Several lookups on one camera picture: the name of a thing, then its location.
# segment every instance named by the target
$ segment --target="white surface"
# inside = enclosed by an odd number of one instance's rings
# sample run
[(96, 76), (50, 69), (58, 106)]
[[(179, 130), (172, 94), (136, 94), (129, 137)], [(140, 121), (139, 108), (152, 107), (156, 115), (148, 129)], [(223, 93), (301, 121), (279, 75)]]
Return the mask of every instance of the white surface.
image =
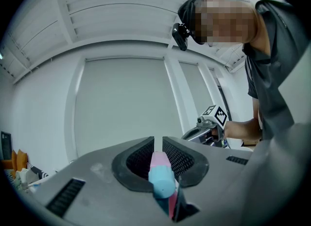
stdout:
[(54, 173), (68, 165), (64, 113), (79, 59), (65, 54), (16, 85), (12, 105), (13, 149), (26, 152), (37, 168)]
[(292, 72), (278, 88), (294, 123), (311, 122), (311, 44)]
[(75, 67), (68, 89), (64, 119), (65, 147), (69, 163), (78, 157), (74, 134), (74, 118), (76, 97), (85, 66), (85, 58), (83, 56), (76, 57), (79, 61)]
[(77, 40), (77, 34), (70, 19), (66, 0), (52, 0), (52, 5), (66, 41), (72, 44)]
[(175, 97), (182, 132), (185, 134), (196, 124), (197, 111), (194, 100), (177, 58), (166, 55), (164, 63)]
[(200, 116), (209, 106), (213, 105), (212, 98), (198, 66), (185, 63), (180, 63), (180, 66), (189, 85), (197, 110), (197, 116)]
[(29, 184), (28, 187), (31, 187), (31, 186), (34, 186), (34, 185), (38, 185), (38, 184), (44, 183), (45, 181), (49, 180), (52, 176), (53, 176), (53, 175), (49, 175), (49, 176), (46, 176), (46, 177), (44, 177), (44, 178), (42, 178), (42, 179), (39, 179), (38, 181)]
[[(14, 86), (0, 73), (0, 131), (12, 133), (12, 100)], [(3, 159), (0, 139), (0, 159)]]
[(32, 170), (23, 168), (21, 172), (16, 171), (16, 178), (20, 177), (22, 183), (27, 183), (27, 185), (39, 181), (39, 175), (35, 174)]
[(78, 155), (147, 136), (181, 137), (181, 125), (163, 60), (86, 62), (75, 110)]
[(253, 118), (253, 100), (252, 97), (248, 95), (248, 81), (245, 67), (242, 67), (236, 73), (233, 73), (232, 78), (235, 81), (236, 90), (238, 92), (238, 102), (242, 109), (240, 120), (245, 122)]
[(235, 148), (237, 150), (242, 150), (242, 151), (249, 151), (249, 152), (253, 152), (254, 150), (249, 148), (249, 147), (245, 147), (245, 146), (242, 146), (242, 147), (238, 147), (238, 148)]
[(212, 71), (209, 69), (206, 63), (200, 62), (198, 64), (200, 73), (204, 79), (204, 82), (209, 91), (210, 97), (213, 101), (213, 104), (217, 104), (221, 108), (225, 109), (225, 103), (223, 101), (223, 97), (218, 89), (218, 84), (215, 81)]

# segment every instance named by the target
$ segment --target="blue object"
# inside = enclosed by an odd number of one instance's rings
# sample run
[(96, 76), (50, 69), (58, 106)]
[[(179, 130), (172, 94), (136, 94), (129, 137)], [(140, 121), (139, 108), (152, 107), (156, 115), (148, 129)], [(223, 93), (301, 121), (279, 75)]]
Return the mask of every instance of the blue object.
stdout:
[(148, 173), (148, 180), (154, 185), (155, 198), (168, 198), (175, 192), (175, 177), (171, 167), (152, 167)]

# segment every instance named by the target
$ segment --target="white wall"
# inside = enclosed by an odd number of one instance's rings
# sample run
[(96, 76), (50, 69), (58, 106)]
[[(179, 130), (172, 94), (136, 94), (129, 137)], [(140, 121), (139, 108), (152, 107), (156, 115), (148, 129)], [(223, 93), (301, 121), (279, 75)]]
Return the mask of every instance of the white wall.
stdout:
[[(1, 72), (0, 72), (0, 131), (12, 133), (12, 99), (14, 86)], [(0, 159), (3, 159), (2, 146), (0, 140)]]
[(120, 58), (86, 62), (76, 100), (79, 156), (142, 137), (183, 135), (163, 59)]
[(213, 105), (212, 98), (198, 66), (185, 63), (180, 63), (180, 66), (189, 85), (197, 116), (200, 116), (209, 106)]
[(54, 173), (54, 169), (65, 167), (76, 156), (72, 132), (76, 89), (84, 59), (116, 56), (164, 57), (183, 133), (195, 125), (197, 112), (178, 61), (198, 64), (205, 83), (208, 82), (213, 102), (221, 103), (221, 95), (208, 70), (214, 68), (235, 118), (247, 117), (243, 114), (243, 106), (240, 106), (240, 101), (248, 96), (247, 90), (243, 90), (243, 85), (235, 86), (235, 81), (240, 85), (243, 80), (238, 74), (230, 74), (214, 60), (192, 51), (182, 52), (176, 47), (168, 53), (164, 44), (112, 41), (59, 55), (53, 62), (46, 63), (16, 84), (12, 106), (13, 148), (27, 152), (33, 165), (50, 174)]
[(246, 76), (245, 67), (242, 67), (237, 72), (232, 74), (235, 81), (236, 90), (238, 94), (238, 103), (241, 107), (240, 120), (242, 122), (248, 121), (253, 118), (253, 101), (248, 93), (248, 81)]
[(13, 149), (53, 174), (68, 165), (64, 119), (70, 82), (80, 58), (67, 53), (16, 85), (13, 98)]

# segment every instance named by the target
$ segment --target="white ceiling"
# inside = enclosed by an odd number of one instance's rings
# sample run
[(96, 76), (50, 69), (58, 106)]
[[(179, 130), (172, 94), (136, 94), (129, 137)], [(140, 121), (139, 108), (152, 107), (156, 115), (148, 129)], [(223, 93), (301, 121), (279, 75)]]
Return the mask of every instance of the white ceiling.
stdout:
[[(0, 44), (2, 72), (17, 82), (39, 64), (70, 49), (110, 40), (144, 40), (176, 46), (171, 29), (185, 0), (25, 0)], [(241, 47), (189, 49), (234, 68)]]

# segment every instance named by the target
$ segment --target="orange object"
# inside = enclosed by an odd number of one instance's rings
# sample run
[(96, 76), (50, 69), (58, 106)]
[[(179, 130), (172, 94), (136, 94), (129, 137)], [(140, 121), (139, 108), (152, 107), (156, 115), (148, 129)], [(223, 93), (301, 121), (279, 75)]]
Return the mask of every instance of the orange object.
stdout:
[(1, 160), (3, 169), (13, 169), (13, 164), (11, 160)]
[(11, 175), (12, 175), (13, 179), (15, 179), (15, 174), (16, 174), (16, 171), (11, 171)]
[(13, 165), (14, 171), (16, 172), (17, 171), (17, 154), (14, 150), (12, 151), (12, 165)]
[(17, 170), (21, 171), (23, 168), (27, 168), (27, 154), (19, 149), (17, 153)]

